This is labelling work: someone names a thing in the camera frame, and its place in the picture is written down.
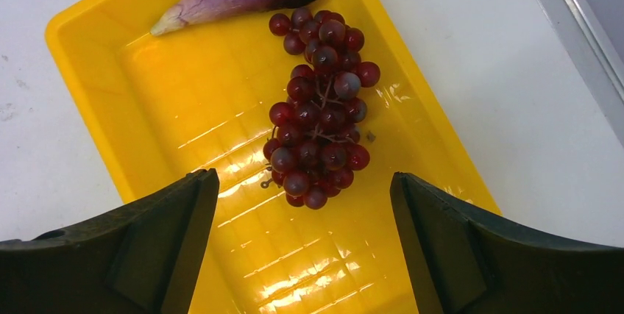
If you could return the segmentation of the red grape bunch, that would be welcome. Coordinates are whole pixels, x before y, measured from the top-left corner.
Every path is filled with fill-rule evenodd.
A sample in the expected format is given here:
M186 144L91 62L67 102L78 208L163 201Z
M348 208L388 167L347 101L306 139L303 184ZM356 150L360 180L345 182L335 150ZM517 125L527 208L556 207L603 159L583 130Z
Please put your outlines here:
M263 156L271 176L261 186L282 188L292 207L318 210L370 163L358 126L368 106L359 95L380 81L380 68L362 60L365 35L339 13L300 7L274 14L269 30L305 63L292 69L286 100L269 109Z

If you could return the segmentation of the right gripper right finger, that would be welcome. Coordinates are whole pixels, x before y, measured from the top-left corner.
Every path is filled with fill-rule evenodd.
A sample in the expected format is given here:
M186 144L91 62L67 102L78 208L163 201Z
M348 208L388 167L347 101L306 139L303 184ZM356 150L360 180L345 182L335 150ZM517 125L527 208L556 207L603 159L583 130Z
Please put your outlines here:
M518 224L413 174L391 206L420 313L621 313L623 250Z

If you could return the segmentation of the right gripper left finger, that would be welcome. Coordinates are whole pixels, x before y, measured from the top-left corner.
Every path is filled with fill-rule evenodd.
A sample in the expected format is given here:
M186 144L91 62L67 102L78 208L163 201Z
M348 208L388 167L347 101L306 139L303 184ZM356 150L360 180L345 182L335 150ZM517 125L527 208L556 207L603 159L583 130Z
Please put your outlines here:
M1 242L3 313L186 313L220 182L199 170L32 240Z

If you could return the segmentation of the yellow plastic tray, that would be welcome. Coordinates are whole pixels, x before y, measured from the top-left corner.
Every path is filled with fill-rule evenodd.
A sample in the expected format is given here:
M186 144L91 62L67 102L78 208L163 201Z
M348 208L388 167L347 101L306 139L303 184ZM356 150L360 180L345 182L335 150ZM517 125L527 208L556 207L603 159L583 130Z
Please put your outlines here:
M216 170L219 200L192 313L415 313L389 188L396 172L497 213L476 167L380 0L317 0L365 35L380 82L361 92L371 155L320 210L269 178L269 108L301 57L253 13L154 37L178 0L81 0L46 42L125 202Z

